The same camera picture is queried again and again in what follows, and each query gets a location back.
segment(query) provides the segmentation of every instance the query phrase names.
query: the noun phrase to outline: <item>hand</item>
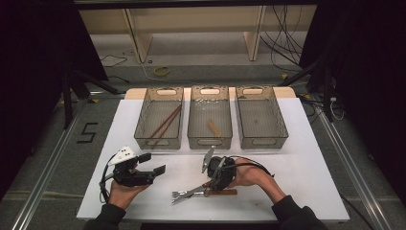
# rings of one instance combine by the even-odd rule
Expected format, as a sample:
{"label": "hand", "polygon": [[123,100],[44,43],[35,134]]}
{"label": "hand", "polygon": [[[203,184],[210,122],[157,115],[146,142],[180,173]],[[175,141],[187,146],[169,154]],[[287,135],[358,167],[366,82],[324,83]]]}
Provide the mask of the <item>hand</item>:
{"label": "hand", "polygon": [[111,182],[110,198],[108,203],[126,209],[137,194],[148,188],[149,185],[126,187],[119,185],[115,180]]}
{"label": "hand", "polygon": [[[238,158],[236,160],[236,164],[241,163],[252,163],[252,161]],[[255,166],[237,167],[236,177],[228,187],[233,188],[238,185],[240,186],[259,185],[269,196],[269,198],[272,200],[274,204],[286,196],[286,194],[278,186],[274,177],[272,177],[270,174],[267,174],[264,170]]]}

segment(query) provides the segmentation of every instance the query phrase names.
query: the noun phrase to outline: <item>wooden stick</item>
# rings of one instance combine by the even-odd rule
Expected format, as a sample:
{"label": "wooden stick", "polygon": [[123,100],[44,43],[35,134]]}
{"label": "wooden stick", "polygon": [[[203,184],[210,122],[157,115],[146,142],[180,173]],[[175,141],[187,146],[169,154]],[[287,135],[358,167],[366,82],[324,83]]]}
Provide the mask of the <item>wooden stick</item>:
{"label": "wooden stick", "polygon": [[179,113],[180,111],[180,107],[176,108],[176,112],[173,114],[170,114],[172,117],[170,118],[170,121],[168,122],[168,125],[164,128],[164,130],[161,132],[161,134],[159,134],[158,138],[161,138],[164,133],[167,131],[168,127],[170,126],[170,124],[172,124],[173,120],[175,119],[176,115]]}
{"label": "wooden stick", "polygon": [[217,127],[214,125],[212,120],[207,121],[207,126],[210,128],[210,130],[213,132],[215,137],[221,137],[221,132],[217,129]]}
{"label": "wooden stick", "polygon": [[228,190],[221,190],[221,191],[208,190],[208,191],[206,191],[206,193],[210,196],[212,196],[212,195],[231,196],[231,195],[236,195],[237,190],[236,189],[228,189]]}
{"label": "wooden stick", "polygon": [[179,104],[179,106],[177,106],[176,108],[175,108],[175,110],[173,110],[173,112],[172,113],[170,113],[170,115],[167,117],[167,119],[165,119],[165,121],[161,124],[161,125],[159,125],[156,129],[155,129],[155,131],[153,131],[153,133],[148,137],[148,138],[152,138],[153,136],[155,136],[155,134],[159,131],[159,129],[161,129],[161,127],[173,116],[173,114],[177,114],[179,111],[180,111],[180,108],[182,107],[182,104]]}

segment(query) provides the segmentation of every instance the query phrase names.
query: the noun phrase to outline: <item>black cable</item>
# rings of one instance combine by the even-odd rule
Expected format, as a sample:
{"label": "black cable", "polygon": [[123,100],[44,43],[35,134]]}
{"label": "black cable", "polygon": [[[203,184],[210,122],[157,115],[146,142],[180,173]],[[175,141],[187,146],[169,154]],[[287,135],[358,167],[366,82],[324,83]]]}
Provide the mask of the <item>black cable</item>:
{"label": "black cable", "polygon": [[309,103],[313,103],[316,104],[317,106],[323,107],[322,104],[323,102],[319,102],[319,101],[314,101],[314,100],[309,100],[306,97],[302,96],[302,95],[296,95],[297,98],[299,98],[301,101],[307,101]]}
{"label": "black cable", "polygon": [[223,167],[223,168],[221,168],[221,169],[228,169],[228,168],[238,167],[238,166],[255,166],[255,167],[258,167],[258,168],[262,169],[262,170],[265,171],[267,174],[272,175],[272,177],[274,176],[274,175],[271,174],[262,164],[260,164],[259,162],[255,161],[255,160],[251,160],[251,159],[249,159],[249,158],[247,158],[247,157],[238,156],[238,155],[232,155],[232,156],[229,156],[229,157],[230,157],[230,158],[231,158],[231,157],[242,158],[242,159],[245,159],[245,160],[249,160],[249,161],[251,161],[251,162],[253,162],[253,163],[234,164],[234,165],[231,165],[231,166]]}
{"label": "black cable", "polygon": [[[279,24],[280,24],[280,26],[282,27],[282,30],[283,30],[283,25],[282,25],[281,20],[279,19],[278,14],[277,14],[277,12],[276,12],[276,10],[275,10],[275,6],[272,6],[272,8],[273,8],[274,13],[275,13],[275,15],[277,16],[278,22],[279,22]],[[296,40],[290,35],[290,33],[288,33],[288,32],[285,31],[285,30],[283,30],[283,32],[284,32],[287,36],[290,36],[290,38],[293,40],[293,42],[294,42],[299,48],[303,49],[303,47],[302,47],[301,45],[299,45],[299,44],[296,42]]]}
{"label": "black cable", "polygon": [[283,23],[284,23],[284,33],[285,33],[285,37],[286,37],[287,47],[288,47],[289,50],[291,50],[291,49],[290,49],[290,45],[289,45],[289,44],[291,44],[293,50],[294,50],[295,53],[297,54],[298,51],[296,50],[295,45],[290,41],[289,36],[292,38],[292,40],[294,40],[294,38],[293,38],[293,37],[290,35],[290,33],[287,31],[287,22],[286,22],[286,17],[287,17],[287,5],[285,5],[284,8],[285,8],[285,11],[284,11]]}
{"label": "black cable", "polygon": [[304,100],[304,99],[300,99],[300,100],[301,100],[302,103],[310,104],[310,105],[312,105],[313,107],[317,107],[317,108],[324,109],[324,107],[323,107],[321,104],[313,103],[313,102],[310,102],[310,101]]}
{"label": "black cable", "polygon": [[351,202],[349,202],[342,194],[339,194],[339,195],[340,195],[340,197],[341,197],[342,199],[344,199],[344,201],[346,201],[346,203],[355,211],[355,213],[357,213],[358,216],[359,216],[362,220],[364,220],[365,223],[367,223],[368,227],[370,227],[370,229],[373,230],[372,225],[371,225],[370,222],[364,217],[364,215],[362,215],[361,212],[359,212],[359,210],[358,210],[357,208],[355,208],[355,206],[354,206]]}
{"label": "black cable", "polygon": [[[285,39],[286,39],[286,41],[285,41],[285,46],[286,46],[286,44],[287,44],[287,48],[288,48],[288,50],[290,51],[290,45],[289,45],[290,40],[289,40],[289,37],[288,37],[288,35],[287,35],[287,22],[286,22],[287,6],[286,6],[286,5],[283,6],[283,12],[284,12],[284,15],[283,15],[283,23],[282,23],[282,26],[284,26],[284,35],[285,35]],[[297,61],[297,60],[295,59],[295,57],[293,56],[292,51],[290,51],[289,53],[290,53],[290,56],[292,56],[292,58],[295,60],[295,62],[298,63],[298,61]]]}
{"label": "black cable", "polygon": [[266,36],[268,36],[268,38],[269,38],[272,42],[274,42],[274,44],[277,45],[279,48],[284,49],[285,51],[288,51],[288,52],[292,52],[291,50],[288,50],[288,49],[286,49],[285,47],[281,46],[280,44],[276,43],[276,41],[275,41],[274,39],[272,39],[272,37],[268,34],[268,32],[265,32],[265,34],[266,34]]}
{"label": "black cable", "polygon": [[240,166],[254,166],[257,168],[262,169],[263,171],[265,171],[267,174],[271,175],[271,173],[266,170],[265,167],[263,167],[262,165],[258,165],[258,164],[254,164],[254,163],[241,163],[241,164],[234,164],[231,166],[225,166],[225,167],[221,167],[221,170],[226,170],[226,169],[230,169],[230,168],[236,168],[236,167],[240,167]]}
{"label": "black cable", "polygon": [[299,64],[298,64],[296,61],[294,61],[294,60],[292,60],[291,58],[285,56],[283,53],[281,53],[280,51],[278,51],[278,50],[275,49],[274,47],[271,47],[271,45],[269,45],[269,44],[263,39],[262,36],[260,36],[260,39],[266,44],[266,46],[267,46],[269,49],[271,49],[272,51],[278,53],[279,55],[281,55],[282,57],[286,58],[287,60],[289,60],[290,62],[294,63],[295,65],[299,66]]}
{"label": "black cable", "polygon": [[123,60],[120,61],[120,62],[117,62],[117,63],[115,63],[115,64],[113,64],[113,65],[104,65],[104,67],[113,67],[113,66],[116,66],[116,65],[118,65],[118,64],[121,64],[121,63],[127,61],[127,57],[118,57],[118,56],[113,56],[113,55],[107,55],[107,56],[101,58],[101,60],[104,60],[104,59],[106,59],[107,57],[113,57],[113,58],[123,59]]}
{"label": "black cable", "polygon": [[277,64],[275,64],[275,62],[274,62],[274,60],[273,60],[273,58],[275,57],[275,56],[272,56],[272,52],[273,51],[275,51],[275,45],[277,44],[277,42],[278,42],[278,39],[279,39],[279,37],[281,36],[281,33],[282,33],[282,28],[280,28],[280,30],[279,30],[279,32],[278,32],[278,35],[277,35],[277,38],[275,39],[275,41],[274,41],[274,44],[272,45],[272,49],[271,49],[271,62],[272,62],[272,64],[274,64],[276,67],[278,67],[278,68],[280,68]]}
{"label": "black cable", "polygon": [[320,114],[322,114],[322,113],[323,113],[323,110],[321,110],[321,111],[319,112],[319,114],[317,114],[317,116],[313,119],[313,121],[310,122],[310,125],[313,124],[314,121],[316,121],[316,119],[317,119],[317,118],[320,116]]}
{"label": "black cable", "polygon": [[119,76],[115,76],[115,75],[113,75],[113,76],[108,76],[108,78],[110,78],[110,79],[116,78],[116,79],[120,79],[120,80],[122,80],[122,81],[125,81],[125,82],[129,83],[129,80],[125,80],[125,79],[120,78]]}
{"label": "black cable", "polygon": [[313,116],[314,114],[316,114],[316,108],[314,108],[314,105],[313,105],[312,103],[308,103],[307,101],[302,101],[302,103],[304,103],[304,104],[309,104],[309,105],[311,106],[311,108],[313,109],[312,112],[311,112],[311,114],[306,114],[306,117],[311,117],[311,116]]}
{"label": "black cable", "polygon": [[298,22],[296,23],[295,30],[293,30],[293,33],[292,33],[292,34],[295,34],[295,33],[296,33],[296,29],[298,29],[298,25],[299,25],[299,23],[301,22],[302,9],[303,9],[303,7],[304,7],[304,5],[301,5],[301,10],[300,10],[300,12],[299,12],[299,19],[298,19]]}
{"label": "black cable", "polygon": [[109,192],[105,189],[105,181],[106,181],[106,179],[105,179],[105,174],[107,173],[108,162],[110,162],[111,159],[113,159],[113,157],[114,157],[115,155],[116,155],[116,154],[112,155],[112,156],[110,157],[110,159],[107,161],[107,164],[105,164],[104,171],[102,172],[102,175],[101,175],[101,182],[99,183],[99,185],[100,185],[100,187],[101,187],[101,195],[102,195],[103,198],[104,198],[104,202],[103,202],[103,201],[102,201],[102,198],[99,197],[99,199],[101,200],[101,203],[107,203],[107,202],[108,202],[108,197],[110,196]]}

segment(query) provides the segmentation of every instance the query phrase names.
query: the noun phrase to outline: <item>black sleeve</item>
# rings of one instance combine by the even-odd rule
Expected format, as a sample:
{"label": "black sleeve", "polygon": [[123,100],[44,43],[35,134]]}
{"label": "black sleeve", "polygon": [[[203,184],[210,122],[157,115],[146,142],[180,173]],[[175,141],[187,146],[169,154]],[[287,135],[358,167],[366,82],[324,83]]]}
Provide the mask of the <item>black sleeve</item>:
{"label": "black sleeve", "polygon": [[305,206],[300,208],[291,195],[276,203],[272,210],[281,224],[281,230],[325,230],[323,223],[316,218],[313,211]]}
{"label": "black sleeve", "polygon": [[125,216],[125,210],[113,204],[104,204],[101,213],[95,219],[84,224],[84,230],[119,230],[119,223]]}

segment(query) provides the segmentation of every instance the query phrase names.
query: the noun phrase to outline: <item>person's right hand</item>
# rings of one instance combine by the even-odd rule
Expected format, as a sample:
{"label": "person's right hand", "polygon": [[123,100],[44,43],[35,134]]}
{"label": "person's right hand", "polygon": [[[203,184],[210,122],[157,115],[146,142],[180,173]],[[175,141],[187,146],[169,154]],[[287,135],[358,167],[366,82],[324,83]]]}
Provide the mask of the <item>person's right hand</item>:
{"label": "person's right hand", "polygon": [[[238,158],[236,164],[252,163],[250,160]],[[228,186],[233,188],[235,186],[251,186],[259,185],[265,193],[271,198],[275,204],[283,199],[286,194],[281,190],[274,177],[267,174],[264,170],[255,166],[239,166],[237,167],[237,174],[234,180]]]}

